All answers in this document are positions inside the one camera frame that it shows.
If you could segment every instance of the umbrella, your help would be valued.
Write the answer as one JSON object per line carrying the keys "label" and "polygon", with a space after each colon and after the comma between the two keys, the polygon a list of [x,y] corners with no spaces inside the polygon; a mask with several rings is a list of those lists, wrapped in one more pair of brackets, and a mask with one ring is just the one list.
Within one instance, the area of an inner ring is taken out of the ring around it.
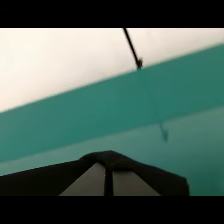
{"label": "umbrella", "polygon": [[0,195],[188,196],[187,180],[114,151],[0,177]]}

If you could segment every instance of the gray panel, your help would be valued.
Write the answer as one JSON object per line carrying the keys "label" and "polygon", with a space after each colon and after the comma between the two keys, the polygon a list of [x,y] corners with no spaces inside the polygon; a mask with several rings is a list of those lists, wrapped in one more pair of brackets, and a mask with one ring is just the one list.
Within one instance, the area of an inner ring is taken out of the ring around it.
{"label": "gray panel", "polygon": [[134,172],[113,172],[114,196],[160,196]]}
{"label": "gray panel", "polygon": [[95,163],[60,196],[103,196],[105,168]]}

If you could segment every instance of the black fabric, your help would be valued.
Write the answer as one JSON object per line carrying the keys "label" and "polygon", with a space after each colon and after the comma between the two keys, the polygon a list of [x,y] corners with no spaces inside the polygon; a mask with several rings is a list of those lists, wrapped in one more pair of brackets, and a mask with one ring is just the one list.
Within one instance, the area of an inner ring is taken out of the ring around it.
{"label": "black fabric", "polygon": [[[73,162],[56,164],[0,177],[0,196],[57,196],[96,162],[107,172],[131,170],[154,188],[160,195],[188,196],[185,178],[156,167],[134,161],[113,151],[95,152]],[[110,179],[106,180],[106,195],[112,195]]]}

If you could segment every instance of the black rod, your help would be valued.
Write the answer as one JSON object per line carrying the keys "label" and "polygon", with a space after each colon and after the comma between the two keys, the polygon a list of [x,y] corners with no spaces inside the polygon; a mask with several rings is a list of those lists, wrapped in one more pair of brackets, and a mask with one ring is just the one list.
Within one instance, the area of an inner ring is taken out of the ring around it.
{"label": "black rod", "polygon": [[135,49],[134,49],[134,46],[132,44],[132,41],[131,41],[131,38],[129,36],[127,28],[123,28],[123,31],[124,31],[124,34],[125,34],[127,40],[128,40],[128,44],[129,44],[129,46],[131,48],[132,54],[134,56],[135,64],[137,66],[137,69],[141,69],[142,68],[142,60],[137,57],[137,54],[135,52]]}

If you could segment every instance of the teal wall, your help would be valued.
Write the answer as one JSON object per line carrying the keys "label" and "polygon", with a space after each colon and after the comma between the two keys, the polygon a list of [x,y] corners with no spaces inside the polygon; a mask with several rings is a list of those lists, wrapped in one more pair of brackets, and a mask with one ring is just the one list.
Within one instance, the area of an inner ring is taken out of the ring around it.
{"label": "teal wall", "polygon": [[0,173],[116,150],[223,195],[223,62],[220,45],[1,113]]}

